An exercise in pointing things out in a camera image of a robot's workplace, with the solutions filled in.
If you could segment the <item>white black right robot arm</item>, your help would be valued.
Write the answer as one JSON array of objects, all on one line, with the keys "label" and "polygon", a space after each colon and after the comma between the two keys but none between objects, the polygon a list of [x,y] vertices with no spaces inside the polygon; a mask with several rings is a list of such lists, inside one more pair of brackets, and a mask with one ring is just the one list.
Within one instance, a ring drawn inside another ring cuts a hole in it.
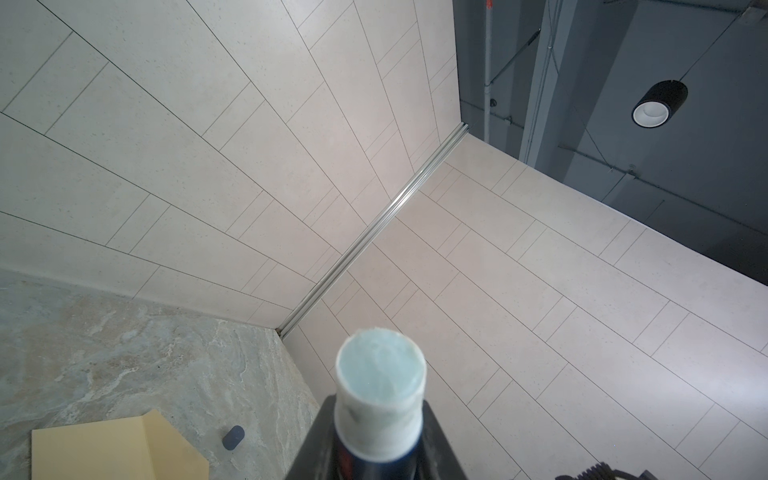
[{"label": "white black right robot arm", "polygon": [[648,470],[636,476],[600,462],[577,476],[559,475],[555,480],[658,480],[658,478]]}]

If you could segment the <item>dark blue glue cap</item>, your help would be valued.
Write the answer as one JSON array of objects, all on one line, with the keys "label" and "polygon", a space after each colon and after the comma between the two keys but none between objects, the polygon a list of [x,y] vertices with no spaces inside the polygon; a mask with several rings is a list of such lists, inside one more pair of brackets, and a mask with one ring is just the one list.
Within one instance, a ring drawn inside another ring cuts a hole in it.
[{"label": "dark blue glue cap", "polygon": [[234,425],[221,440],[222,446],[228,450],[235,450],[245,438],[245,430],[240,425]]}]

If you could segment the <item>white glue stick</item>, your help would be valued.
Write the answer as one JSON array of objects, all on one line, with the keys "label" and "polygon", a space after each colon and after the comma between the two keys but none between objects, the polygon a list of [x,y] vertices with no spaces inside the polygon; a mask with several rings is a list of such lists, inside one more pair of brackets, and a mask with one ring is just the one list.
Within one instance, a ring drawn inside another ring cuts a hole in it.
[{"label": "white glue stick", "polygon": [[414,479],[427,366],[402,333],[364,329],[336,358],[336,471],[340,479]]}]

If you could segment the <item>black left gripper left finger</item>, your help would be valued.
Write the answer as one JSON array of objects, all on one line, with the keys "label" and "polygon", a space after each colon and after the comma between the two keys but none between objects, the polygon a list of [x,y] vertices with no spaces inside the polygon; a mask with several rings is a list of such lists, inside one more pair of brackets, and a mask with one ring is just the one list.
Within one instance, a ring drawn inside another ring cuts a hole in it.
[{"label": "black left gripper left finger", "polygon": [[329,395],[323,401],[285,476],[285,480],[334,480],[338,478],[334,427],[335,401],[335,395]]}]

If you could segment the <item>tan kraft envelope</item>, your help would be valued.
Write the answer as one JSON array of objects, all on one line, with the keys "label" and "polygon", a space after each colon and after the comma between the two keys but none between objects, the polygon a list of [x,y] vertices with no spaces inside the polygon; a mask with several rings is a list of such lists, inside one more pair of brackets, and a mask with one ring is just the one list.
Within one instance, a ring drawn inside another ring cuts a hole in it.
[{"label": "tan kraft envelope", "polygon": [[160,412],[34,430],[33,479],[207,479],[208,460]]}]

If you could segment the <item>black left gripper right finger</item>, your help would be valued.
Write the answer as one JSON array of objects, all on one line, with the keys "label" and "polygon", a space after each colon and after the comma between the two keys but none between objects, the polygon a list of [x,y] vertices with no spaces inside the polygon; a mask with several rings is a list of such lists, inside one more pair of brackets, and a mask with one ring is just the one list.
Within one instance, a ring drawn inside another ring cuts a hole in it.
[{"label": "black left gripper right finger", "polygon": [[416,478],[467,480],[459,460],[427,400],[423,401],[423,427],[418,444]]}]

